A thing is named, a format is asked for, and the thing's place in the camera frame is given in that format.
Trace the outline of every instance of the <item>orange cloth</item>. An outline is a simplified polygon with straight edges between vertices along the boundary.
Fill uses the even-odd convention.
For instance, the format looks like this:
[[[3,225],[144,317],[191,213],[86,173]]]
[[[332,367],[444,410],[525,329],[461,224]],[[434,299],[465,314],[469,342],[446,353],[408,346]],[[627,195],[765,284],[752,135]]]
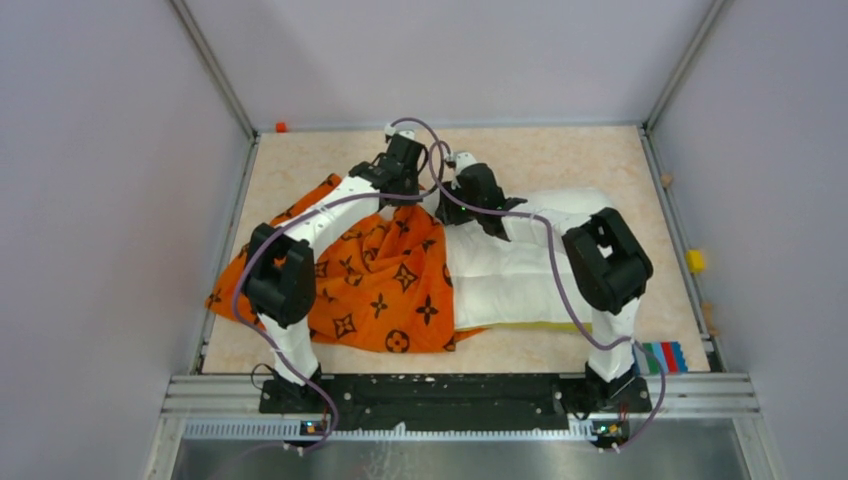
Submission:
[[[304,212],[340,181],[330,175],[271,225]],[[234,320],[230,305],[246,260],[247,245],[206,300],[214,313]],[[452,352],[457,341],[480,331],[454,330],[444,227],[417,205],[397,208],[390,221],[377,214],[360,220],[318,258],[315,277],[309,328],[316,342],[375,352]],[[261,327],[244,295],[238,308]]]

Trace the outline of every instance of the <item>gray wall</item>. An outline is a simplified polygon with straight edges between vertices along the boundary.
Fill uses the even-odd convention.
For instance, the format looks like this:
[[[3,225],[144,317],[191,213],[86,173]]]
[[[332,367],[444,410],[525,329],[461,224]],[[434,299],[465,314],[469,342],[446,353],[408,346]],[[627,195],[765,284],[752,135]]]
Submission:
[[[0,45],[0,478],[137,478],[246,139],[163,0],[5,0]]]
[[[251,120],[636,122],[710,0],[189,0]]]
[[[791,478],[844,478],[848,3],[735,2],[656,133]]]

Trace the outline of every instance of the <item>white robot base segment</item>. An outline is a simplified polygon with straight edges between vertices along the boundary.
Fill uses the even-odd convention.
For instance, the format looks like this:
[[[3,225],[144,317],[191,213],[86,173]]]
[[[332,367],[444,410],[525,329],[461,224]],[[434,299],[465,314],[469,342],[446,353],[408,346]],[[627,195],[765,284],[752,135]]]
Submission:
[[[409,205],[410,198],[385,199],[390,194],[415,197],[419,159],[427,161],[426,147],[411,131],[387,132],[387,148],[371,162],[355,166],[330,194],[303,215],[281,224],[284,235],[267,246],[247,274],[243,293],[258,312],[267,333],[291,365],[321,385],[339,407],[341,430],[390,430],[405,422],[407,430],[532,430],[563,429],[568,413],[586,419],[592,412],[647,412],[651,400],[643,379],[633,373],[631,343],[609,349],[595,348],[585,375],[322,375],[307,326],[315,300],[314,262],[345,231],[384,205]],[[449,197],[486,209],[510,211],[525,203],[506,198],[485,163],[467,152],[451,155],[447,165],[454,180],[443,190],[436,216],[446,225],[478,222],[486,234],[514,240],[515,229],[505,229],[501,215],[475,213]],[[328,204],[336,205],[332,209]],[[251,237],[252,258],[276,228],[263,224]],[[561,235],[580,294],[592,307],[593,337],[601,345],[633,335],[638,299],[653,274],[650,260],[621,215],[604,208],[584,225]],[[282,267],[274,259],[285,257]],[[321,414],[324,401],[306,388],[280,360],[274,378],[263,385],[263,413]],[[599,436],[598,446],[621,445],[627,428]],[[323,430],[315,430],[322,435]]]

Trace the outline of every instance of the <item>yellow connector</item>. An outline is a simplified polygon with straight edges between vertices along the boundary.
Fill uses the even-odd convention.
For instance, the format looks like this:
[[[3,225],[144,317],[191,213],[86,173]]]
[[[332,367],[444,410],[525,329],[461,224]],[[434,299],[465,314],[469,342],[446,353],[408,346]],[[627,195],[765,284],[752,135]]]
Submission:
[[[704,254],[700,250],[689,250],[686,252],[686,266],[692,273],[701,273],[707,268],[707,262],[704,261]]]

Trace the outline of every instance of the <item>black base panel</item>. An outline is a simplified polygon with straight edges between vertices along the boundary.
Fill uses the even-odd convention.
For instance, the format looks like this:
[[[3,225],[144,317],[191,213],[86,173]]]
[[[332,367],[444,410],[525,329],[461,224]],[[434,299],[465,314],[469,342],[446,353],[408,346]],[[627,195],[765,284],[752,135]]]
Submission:
[[[564,406],[586,390],[582,377],[558,374],[324,375],[320,385],[339,408],[340,430],[391,430],[400,422],[408,431],[566,429]],[[597,411],[617,411],[623,400],[629,412],[648,412],[647,391],[636,378]],[[324,408],[317,395],[298,399],[276,380],[263,384],[261,413],[322,414]]]

